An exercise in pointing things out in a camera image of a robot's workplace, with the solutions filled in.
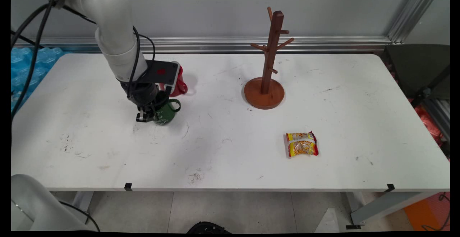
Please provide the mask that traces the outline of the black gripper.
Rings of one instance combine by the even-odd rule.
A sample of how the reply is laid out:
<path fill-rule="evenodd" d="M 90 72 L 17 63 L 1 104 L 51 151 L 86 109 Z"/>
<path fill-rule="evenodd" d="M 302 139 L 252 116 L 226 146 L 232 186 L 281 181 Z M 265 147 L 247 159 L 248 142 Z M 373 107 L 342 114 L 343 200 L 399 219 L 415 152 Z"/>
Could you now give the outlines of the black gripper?
<path fill-rule="evenodd" d="M 137 122 L 146 123 L 148 121 L 157 121 L 156 109 L 159 106 L 159 87 L 155 83 L 138 83 L 131 87 L 128 93 L 128 83 L 120 82 L 121 87 L 128 96 L 128 100 L 137 106 Z"/>

